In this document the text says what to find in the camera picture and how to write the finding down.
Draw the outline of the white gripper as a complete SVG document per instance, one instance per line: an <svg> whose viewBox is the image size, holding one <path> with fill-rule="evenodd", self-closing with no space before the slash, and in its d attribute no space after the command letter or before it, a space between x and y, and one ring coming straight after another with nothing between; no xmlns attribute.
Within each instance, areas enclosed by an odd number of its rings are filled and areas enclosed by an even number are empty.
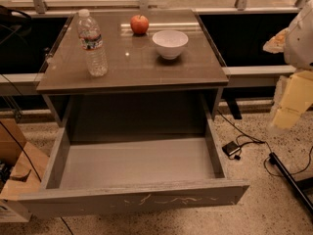
<svg viewBox="0 0 313 235"><path fill-rule="evenodd" d="M306 3L288 28L271 37L263 50L272 54L284 52L287 64L303 69L279 78L270 112L272 131L291 129L313 105L313 0Z"/></svg>

